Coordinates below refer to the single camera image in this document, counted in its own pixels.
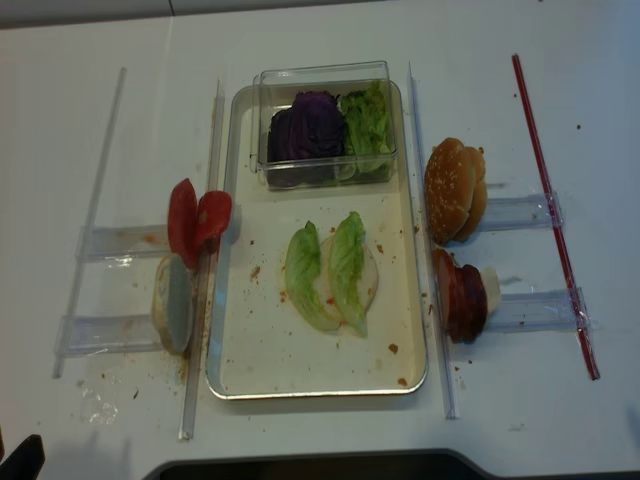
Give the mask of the metal tray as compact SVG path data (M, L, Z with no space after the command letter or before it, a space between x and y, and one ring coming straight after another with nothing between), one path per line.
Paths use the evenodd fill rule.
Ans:
M225 190L234 217L220 243L206 378L226 400L404 394L428 371L429 267L410 158L383 183L272 191L250 165L254 93L231 104ZM312 328L284 283L288 244L313 223L328 237L351 212L364 224L378 271L368 332Z

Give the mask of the left lettuce leaf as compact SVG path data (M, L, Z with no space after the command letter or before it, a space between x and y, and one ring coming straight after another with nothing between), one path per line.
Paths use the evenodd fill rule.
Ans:
M307 221L292 236L285 259L285 287L300 316L314 329L331 332L339 320L324 307L315 287L321 274L321 250L316 226Z

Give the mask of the front meat patty slice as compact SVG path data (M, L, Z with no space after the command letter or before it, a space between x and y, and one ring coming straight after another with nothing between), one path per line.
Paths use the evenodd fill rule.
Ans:
M453 343L464 341L463 328L466 321L466 299L462 269L453 257L441 248L433 251L436 269L441 323Z

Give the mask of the tomato slice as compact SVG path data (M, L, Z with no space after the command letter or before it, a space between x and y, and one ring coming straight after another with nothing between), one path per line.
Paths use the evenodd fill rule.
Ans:
M194 239L197 250L206 242L218 239L227 230L231 213L232 199L227 192L216 190L202 196L198 204Z
M172 253L180 256L190 270L196 268L198 254L194 246L197 198L188 178L172 190L167 219L167 238Z

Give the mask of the lower left clear holder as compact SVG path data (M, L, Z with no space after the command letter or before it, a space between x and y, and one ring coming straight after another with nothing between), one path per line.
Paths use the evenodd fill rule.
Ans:
M162 350L149 315L63 316L55 353L63 357Z

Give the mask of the meat patty slice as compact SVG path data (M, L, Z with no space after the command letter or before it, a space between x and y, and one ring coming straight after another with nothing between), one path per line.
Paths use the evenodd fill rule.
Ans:
M462 269L453 257L441 248L433 251L436 269L441 323L453 343L464 341L463 328L466 321L466 299Z
M482 332L488 316L487 296L480 272L466 264L459 269L463 287L462 313L459 331L465 342L474 341Z

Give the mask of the burger bun bottom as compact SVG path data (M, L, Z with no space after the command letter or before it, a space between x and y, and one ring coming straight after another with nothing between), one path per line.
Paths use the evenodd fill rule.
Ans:
M478 227L487 205L487 186L484 180L478 182L474 188L469 217L454 240L465 242Z

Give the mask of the black object bottom left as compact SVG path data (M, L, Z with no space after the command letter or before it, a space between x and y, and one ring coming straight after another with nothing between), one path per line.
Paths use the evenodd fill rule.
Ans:
M1 480L36 480L45 459L42 437L30 435L1 463Z

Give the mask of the upper left clear holder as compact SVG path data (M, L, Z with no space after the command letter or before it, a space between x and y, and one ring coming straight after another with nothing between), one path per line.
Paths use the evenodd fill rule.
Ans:
M76 258L85 249L88 262L124 258L163 257L170 252L165 225L138 227L82 227L76 247Z

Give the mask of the rear meat patty slice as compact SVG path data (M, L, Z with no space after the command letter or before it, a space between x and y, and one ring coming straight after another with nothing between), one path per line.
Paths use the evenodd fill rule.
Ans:
M488 316L487 296L480 272L466 264L459 269L463 287L462 313L459 331L465 342L474 341L482 332Z

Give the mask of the shredded green lettuce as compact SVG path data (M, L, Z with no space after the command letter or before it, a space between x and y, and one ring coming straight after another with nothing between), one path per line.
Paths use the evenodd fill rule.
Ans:
M366 89L355 90L338 101L346 123L344 150L346 156L369 157L369 160L342 164L338 169L341 182L351 180L380 181L391 170L388 146L390 116L379 80Z

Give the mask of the upper right clear holder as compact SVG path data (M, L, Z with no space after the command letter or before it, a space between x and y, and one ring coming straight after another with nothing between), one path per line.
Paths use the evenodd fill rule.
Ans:
M561 228L564 218L555 193L490 198L477 227L481 232Z

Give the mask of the right lettuce leaf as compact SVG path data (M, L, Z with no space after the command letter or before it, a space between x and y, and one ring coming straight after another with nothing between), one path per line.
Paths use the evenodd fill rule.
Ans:
M328 258L328 276L334 304L344 321L361 337L367 335L365 308L358 282L364 268L365 229L360 215L351 211L333 236Z

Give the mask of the red strip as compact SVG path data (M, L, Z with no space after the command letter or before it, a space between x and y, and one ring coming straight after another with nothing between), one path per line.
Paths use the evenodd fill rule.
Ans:
M569 293L570 306L574 317L577 341L580 347L588 377L591 381L597 381L600 379L600 372L597 366L596 357L592 346L589 327L587 326L587 321L589 320L589 318L587 315L586 307L584 305L584 301L581 297L578 285L575 280L575 275L573 272L563 231L564 223L560 204L557 199L557 194L554 192L551 184L551 179L546 166L544 153L535 122L533 108L527 90L524 71L521 65L520 57L517 53L511 55L511 62L521 98L527 128L529 131L540 182L542 185L544 197L546 199L549 216L551 218L552 230L558 250L560 264L562 267L563 277Z

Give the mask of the lower right clear holder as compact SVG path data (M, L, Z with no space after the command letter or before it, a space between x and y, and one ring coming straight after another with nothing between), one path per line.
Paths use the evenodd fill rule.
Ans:
M599 328L588 315L581 288L521 294L503 294L489 315L483 332L516 333L574 331Z

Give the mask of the black base at bottom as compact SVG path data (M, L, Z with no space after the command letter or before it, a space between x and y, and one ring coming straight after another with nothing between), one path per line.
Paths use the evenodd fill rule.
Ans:
M378 452L172 462L149 479L493 479L445 452Z

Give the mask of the inner right clear rail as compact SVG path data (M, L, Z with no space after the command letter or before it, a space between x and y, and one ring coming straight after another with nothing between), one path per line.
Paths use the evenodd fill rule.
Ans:
M437 285L437 272L434 265L433 248L434 243L428 222L428 206L426 202L426 187L424 186L424 148L422 141L422 130L420 124L420 108L417 98L417 85L413 77L411 64L408 64L407 71L407 93L410 106L410 120L412 129L413 151L418 187L418 200L420 203L421 220L423 221L422 231L424 232L425 257L427 262L427 278L429 285L430 303L432 305L429 314L434 339L436 342L437 366L441 383L444 416L447 420L457 420L460 418L459 403L455 392L454 380L451 372L451 355L447 343L447 338L443 334L441 326L441 308L439 290Z

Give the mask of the white cheese slice right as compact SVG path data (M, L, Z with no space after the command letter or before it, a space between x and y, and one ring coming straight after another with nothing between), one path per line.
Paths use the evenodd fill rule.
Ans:
M490 316L501 303L501 291L497 272L493 267L486 267L480 272L487 300L487 315Z

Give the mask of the sesame burger bun top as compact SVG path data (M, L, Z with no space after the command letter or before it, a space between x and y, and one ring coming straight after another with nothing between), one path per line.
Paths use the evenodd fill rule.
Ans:
M428 222L433 240L440 246L455 241L469 217L474 188L485 181L483 153L452 137L436 146L424 175Z

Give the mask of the purple cabbage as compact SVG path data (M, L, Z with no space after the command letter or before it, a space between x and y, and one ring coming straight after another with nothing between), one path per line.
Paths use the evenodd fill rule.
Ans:
M298 93L290 108L271 119L267 162L291 161L293 165L268 170L269 185L292 188L303 183L325 185L333 182L335 169L332 166L302 166L300 163L343 156L345 133L345 119L335 96L327 91Z

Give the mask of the clear holder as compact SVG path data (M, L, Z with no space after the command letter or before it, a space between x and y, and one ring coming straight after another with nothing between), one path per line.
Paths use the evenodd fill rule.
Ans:
M483 332L516 333L574 331L599 328L588 315L581 288L521 294L503 294L489 315Z
M162 350L149 315L63 316L55 353L63 357Z
M76 247L76 258L85 249L88 262L124 258L163 257L170 252L165 225L138 227L82 227Z
M564 218L555 193L490 198L477 227L481 232L561 228Z

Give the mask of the lettuce leaf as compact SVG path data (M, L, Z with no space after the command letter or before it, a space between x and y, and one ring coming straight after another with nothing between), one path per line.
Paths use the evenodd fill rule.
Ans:
M315 287L321 274L321 250L316 226L307 221L292 236L285 259L285 287L300 316L314 329L331 332L339 320L324 307Z
M328 258L328 276L334 304L344 321L361 337L367 335L365 308L358 282L364 268L365 229L360 215L351 211L333 236Z

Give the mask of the clear plastic container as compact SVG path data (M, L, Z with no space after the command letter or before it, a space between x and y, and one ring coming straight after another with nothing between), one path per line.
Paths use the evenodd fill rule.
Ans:
M392 87L384 61L261 72L251 169L272 190L389 180L398 151Z

